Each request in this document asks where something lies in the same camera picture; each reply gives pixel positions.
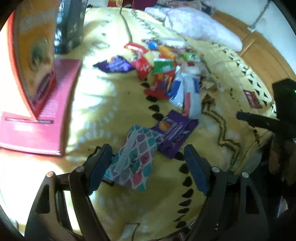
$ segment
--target metal screw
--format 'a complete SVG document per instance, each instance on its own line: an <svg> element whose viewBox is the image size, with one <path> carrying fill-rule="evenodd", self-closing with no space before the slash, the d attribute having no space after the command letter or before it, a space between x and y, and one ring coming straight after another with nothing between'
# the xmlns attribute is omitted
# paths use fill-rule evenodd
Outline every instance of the metal screw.
<svg viewBox="0 0 296 241"><path fill-rule="evenodd" d="M248 177L249 177L249 174L247 174L246 172L243 172L243 173L242 173L242 177L244 177L244 178L248 178Z"/></svg>
<svg viewBox="0 0 296 241"><path fill-rule="evenodd" d="M84 167L83 166L77 167L76 168L76 171L77 172L83 172L84 171Z"/></svg>
<svg viewBox="0 0 296 241"><path fill-rule="evenodd" d="M54 172L48 172L48 173L46 174L47 177L52 177L53 175L54 175Z"/></svg>
<svg viewBox="0 0 296 241"><path fill-rule="evenodd" d="M220 171L220 168L219 167L212 167L212 171L214 173L218 173Z"/></svg>

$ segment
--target floral gift bag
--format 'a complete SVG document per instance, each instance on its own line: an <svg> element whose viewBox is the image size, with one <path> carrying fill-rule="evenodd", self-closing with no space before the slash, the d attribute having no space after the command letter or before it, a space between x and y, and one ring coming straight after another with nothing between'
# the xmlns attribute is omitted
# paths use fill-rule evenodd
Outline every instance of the floral gift bag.
<svg viewBox="0 0 296 241"><path fill-rule="evenodd" d="M144 191L151 173L154 153L162 142L162 134L149 128L132 126L125 145L113 158L105 178Z"/></svg>

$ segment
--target white plastic bag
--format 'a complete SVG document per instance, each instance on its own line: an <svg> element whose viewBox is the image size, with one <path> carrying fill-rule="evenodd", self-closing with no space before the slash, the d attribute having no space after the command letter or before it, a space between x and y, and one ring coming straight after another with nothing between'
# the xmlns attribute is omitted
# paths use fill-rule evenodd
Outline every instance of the white plastic bag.
<svg viewBox="0 0 296 241"><path fill-rule="evenodd" d="M200 78L191 74L185 74L183 115L190 119L199 120L201 111Z"/></svg>
<svg viewBox="0 0 296 241"><path fill-rule="evenodd" d="M203 62L196 62L193 66L188 66L187 62L182 63L182 72L192 75L199 75L204 78L207 78L210 75Z"/></svg>
<svg viewBox="0 0 296 241"><path fill-rule="evenodd" d="M183 110L184 102L184 78L182 77L181 67L177 66L175 71L175 78L171 85L171 92L169 94L169 102L174 106Z"/></svg>

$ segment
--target white wall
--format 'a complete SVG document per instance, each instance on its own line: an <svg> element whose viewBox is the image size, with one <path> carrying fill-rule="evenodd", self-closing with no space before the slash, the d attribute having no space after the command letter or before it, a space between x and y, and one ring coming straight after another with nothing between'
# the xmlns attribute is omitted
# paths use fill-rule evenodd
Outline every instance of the white wall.
<svg viewBox="0 0 296 241"><path fill-rule="evenodd" d="M251 25L264 9L267 0L210 0L210 2L218 10ZM296 35L273 2L270 3L256 30L273 44L296 73Z"/></svg>

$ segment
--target red snack bag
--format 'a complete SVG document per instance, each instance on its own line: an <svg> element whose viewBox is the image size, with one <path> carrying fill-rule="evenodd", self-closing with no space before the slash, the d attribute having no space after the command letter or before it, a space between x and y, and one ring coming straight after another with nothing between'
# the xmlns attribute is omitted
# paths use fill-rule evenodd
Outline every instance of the red snack bag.
<svg viewBox="0 0 296 241"><path fill-rule="evenodd" d="M148 50L144 46L142 46L140 44L135 44L135 43L132 43L132 42L127 43L124 46L124 48L130 49L130 50L133 50L133 51L135 51L137 53L142 53L142 54L145 54L145 53L148 52Z"/></svg>
<svg viewBox="0 0 296 241"><path fill-rule="evenodd" d="M251 108L254 108L254 109L263 108L254 91L243 90L243 92L245 93Z"/></svg>
<svg viewBox="0 0 296 241"><path fill-rule="evenodd" d="M166 73L156 74L154 76L154 85L151 88L144 90L144 93L146 95L154 96L158 99L168 100L168 87L173 81L174 76L174 70L171 70Z"/></svg>
<svg viewBox="0 0 296 241"><path fill-rule="evenodd" d="M132 60L131 64L136 68L141 80L145 80L149 72L153 69L142 54L139 54L138 58Z"/></svg>

